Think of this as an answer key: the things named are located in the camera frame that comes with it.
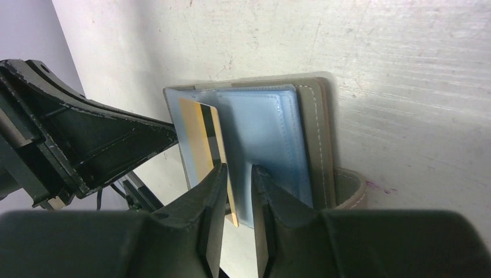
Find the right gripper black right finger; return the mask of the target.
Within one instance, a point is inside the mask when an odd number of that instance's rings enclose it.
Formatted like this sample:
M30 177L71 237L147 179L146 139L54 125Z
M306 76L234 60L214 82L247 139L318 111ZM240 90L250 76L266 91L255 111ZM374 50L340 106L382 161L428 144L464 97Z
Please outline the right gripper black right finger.
M489 277L471 223L445 210L315 210L251 170L259 277Z

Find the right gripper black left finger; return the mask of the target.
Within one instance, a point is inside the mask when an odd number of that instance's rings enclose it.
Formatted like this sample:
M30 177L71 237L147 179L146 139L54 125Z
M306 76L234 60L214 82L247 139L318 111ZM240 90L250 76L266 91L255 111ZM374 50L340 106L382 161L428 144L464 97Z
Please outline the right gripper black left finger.
M227 182L227 166L219 164L153 213L3 214L1 276L222 277Z

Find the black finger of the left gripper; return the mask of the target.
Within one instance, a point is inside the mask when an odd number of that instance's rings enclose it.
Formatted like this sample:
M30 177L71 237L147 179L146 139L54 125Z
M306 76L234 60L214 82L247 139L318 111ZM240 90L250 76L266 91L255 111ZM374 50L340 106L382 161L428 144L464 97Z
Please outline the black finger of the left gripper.
M177 143L175 127L87 99L43 62L1 61L1 198L83 199Z

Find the gold striped credit card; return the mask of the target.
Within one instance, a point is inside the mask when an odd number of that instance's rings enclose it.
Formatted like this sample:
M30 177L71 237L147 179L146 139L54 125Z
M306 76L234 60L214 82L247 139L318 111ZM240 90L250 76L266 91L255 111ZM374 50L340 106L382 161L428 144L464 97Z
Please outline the gold striped credit card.
M218 111L215 107L181 98L179 146L190 187L196 186L217 165L226 163Z

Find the grey card holder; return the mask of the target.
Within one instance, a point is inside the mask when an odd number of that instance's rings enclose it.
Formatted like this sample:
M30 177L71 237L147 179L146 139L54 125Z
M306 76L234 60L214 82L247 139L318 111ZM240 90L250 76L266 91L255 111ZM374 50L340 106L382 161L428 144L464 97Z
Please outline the grey card holder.
M251 170L263 166L276 184L316 210L364 209L363 175L335 165L333 85L326 76L166 87L163 94L179 146L179 99L217 109L228 166L230 221L253 227ZM184 159L181 154L186 182Z

